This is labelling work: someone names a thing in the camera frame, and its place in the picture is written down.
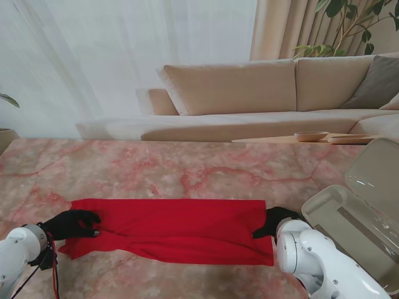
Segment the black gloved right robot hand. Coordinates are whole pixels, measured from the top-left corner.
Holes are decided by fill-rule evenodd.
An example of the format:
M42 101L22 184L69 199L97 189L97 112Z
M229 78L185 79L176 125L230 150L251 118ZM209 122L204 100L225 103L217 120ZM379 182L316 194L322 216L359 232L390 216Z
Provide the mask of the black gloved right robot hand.
M305 220L299 213L284 207L276 206L266 209L266 221L262 227L256 229L252 233L253 239L260 239L267 236L276 238L277 227L284 219L301 221Z

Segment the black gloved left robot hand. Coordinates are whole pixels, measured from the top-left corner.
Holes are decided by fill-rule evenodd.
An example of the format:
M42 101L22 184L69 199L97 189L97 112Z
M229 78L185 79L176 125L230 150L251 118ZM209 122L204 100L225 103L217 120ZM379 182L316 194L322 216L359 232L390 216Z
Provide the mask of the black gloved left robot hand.
M73 238L93 238L99 235L94 228L95 224L101 223L100 217L86 210L69 210L61 212L46 222L37 225L54 240L67 240Z

